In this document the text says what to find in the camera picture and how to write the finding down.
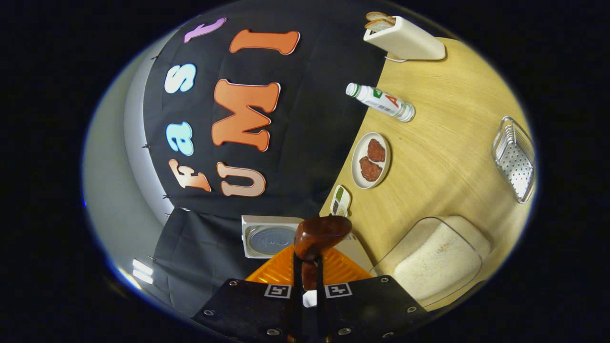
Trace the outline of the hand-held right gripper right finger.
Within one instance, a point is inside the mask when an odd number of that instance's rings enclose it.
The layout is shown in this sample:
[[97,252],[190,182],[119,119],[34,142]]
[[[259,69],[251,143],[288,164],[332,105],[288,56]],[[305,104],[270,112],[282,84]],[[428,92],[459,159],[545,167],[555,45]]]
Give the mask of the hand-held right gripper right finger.
[[317,324],[329,343],[400,343],[429,321],[390,275],[373,277],[336,248],[323,254]]

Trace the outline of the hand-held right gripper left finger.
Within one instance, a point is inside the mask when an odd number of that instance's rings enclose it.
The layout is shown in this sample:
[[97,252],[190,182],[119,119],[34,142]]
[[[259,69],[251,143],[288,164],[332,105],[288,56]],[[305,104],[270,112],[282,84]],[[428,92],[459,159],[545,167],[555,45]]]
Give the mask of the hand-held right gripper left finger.
[[229,278],[193,322],[229,343],[294,343],[302,328],[298,296],[292,283]]

